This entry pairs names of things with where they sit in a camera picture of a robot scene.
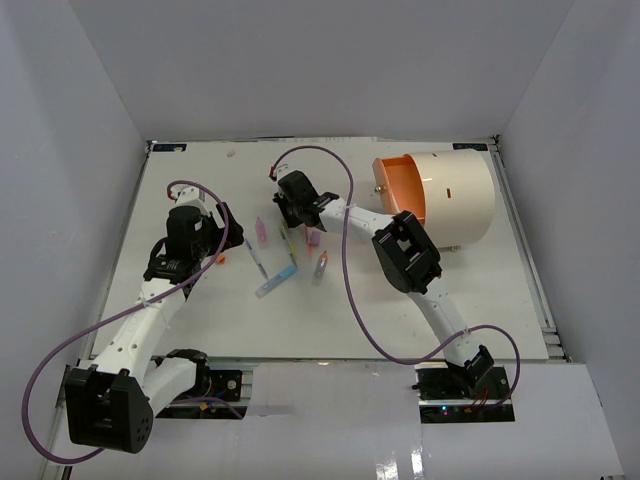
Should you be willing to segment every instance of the gray wall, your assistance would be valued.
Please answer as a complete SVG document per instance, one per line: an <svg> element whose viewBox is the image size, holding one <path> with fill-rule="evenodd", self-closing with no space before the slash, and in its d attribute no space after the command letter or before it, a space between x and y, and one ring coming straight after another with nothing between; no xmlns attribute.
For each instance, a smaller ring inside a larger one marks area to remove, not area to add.
<svg viewBox="0 0 640 480"><path fill-rule="evenodd" d="M640 4L578 0L504 132L504 159L561 338L587 363L630 480L640 479L639 136Z"/></svg>
<svg viewBox="0 0 640 480"><path fill-rule="evenodd" d="M573 0L71 0L145 139L501 132Z"/></svg>
<svg viewBox="0 0 640 480"><path fill-rule="evenodd" d="M28 376L94 320L144 143L65 0L0 2L0 469L36 478L20 424ZM35 389L45 443L70 348Z"/></svg>

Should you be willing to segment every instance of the black sticker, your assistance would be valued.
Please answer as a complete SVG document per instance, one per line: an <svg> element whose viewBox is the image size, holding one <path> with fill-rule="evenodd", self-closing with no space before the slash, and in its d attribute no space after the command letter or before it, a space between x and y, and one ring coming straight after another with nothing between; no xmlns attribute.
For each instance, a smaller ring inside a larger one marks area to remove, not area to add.
<svg viewBox="0 0 640 480"><path fill-rule="evenodd" d="M489 147L487 147L486 143L454 143L454 150L466 150L468 148L473 148L477 152L488 152Z"/></svg>
<svg viewBox="0 0 640 480"><path fill-rule="evenodd" d="M153 152L184 152L187 149L186 143L154 143Z"/></svg>

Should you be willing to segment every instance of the blue marker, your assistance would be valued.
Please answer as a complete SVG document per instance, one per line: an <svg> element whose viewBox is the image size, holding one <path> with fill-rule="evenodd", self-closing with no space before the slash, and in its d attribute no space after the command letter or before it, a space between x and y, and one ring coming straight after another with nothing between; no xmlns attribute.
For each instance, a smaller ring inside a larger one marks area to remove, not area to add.
<svg viewBox="0 0 640 480"><path fill-rule="evenodd" d="M263 284L258 290L256 290L256 297L262 298L271 290L276 288L282 282L284 282L287 278L291 277L294 273L296 273L298 269L295 265L289 265L284 270L280 271L275 277L267 280L265 284Z"/></svg>
<svg viewBox="0 0 640 480"><path fill-rule="evenodd" d="M269 280L269 275L267 275L267 270L262 265L262 262L260 261L260 258L258 257L258 254L256 253L256 251L251 246L251 242L249 242L249 239L245 238L244 243L247 245L247 248L249 249L249 253L251 254L251 258L253 258L253 261L258 267L258 270L260 270L260 273L262 274L264 279Z"/></svg>

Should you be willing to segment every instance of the white robotic arm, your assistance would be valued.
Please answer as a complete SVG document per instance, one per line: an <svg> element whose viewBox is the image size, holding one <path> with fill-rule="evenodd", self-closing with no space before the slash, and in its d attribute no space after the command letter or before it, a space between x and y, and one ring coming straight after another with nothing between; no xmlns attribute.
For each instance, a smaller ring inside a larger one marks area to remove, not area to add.
<svg viewBox="0 0 640 480"><path fill-rule="evenodd" d="M279 191L274 196L290 227L304 222L327 232L341 233L349 209L349 229L373 242L385 276L418 306L440 343L465 332L444 349L454 379L472 390L493 366L488 350L480 345L462 319L441 279L440 254L413 214L391 216L374 213L332 193L318 195L307 177L286 164L274 172Z"/></svg>
<svg viewBox="0 0 640 480"><path fill-rule="evenodd" d="M196 282L189 279L223 238L197 188L173 190L172 196L176 205L169 212L167 237L151 252L137 301L146 304L178 284L189 283L125 317L91 366L70 372L64 388L74 443L137 453L149 438L153 418L178 395L197 390L202 383L198 372L206 369L207 356L195 350L174 350L146 373L160 338ZM223 205L218 210L226 210L225 249L244 239L242 227ZM166 253L161 254L163 245Z"/></svg>

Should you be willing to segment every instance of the beige cylinder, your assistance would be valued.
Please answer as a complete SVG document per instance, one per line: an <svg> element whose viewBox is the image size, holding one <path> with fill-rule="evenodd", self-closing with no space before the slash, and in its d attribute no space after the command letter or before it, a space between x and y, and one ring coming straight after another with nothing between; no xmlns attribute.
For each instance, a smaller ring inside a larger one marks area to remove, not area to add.
<svg viewBox="0 0 640 480"><path fill-rule="evenodd" d="M475 150L378 158L373 171L386 212L414 213L438 248L475 243L491 225L495 189Z"/></svg>

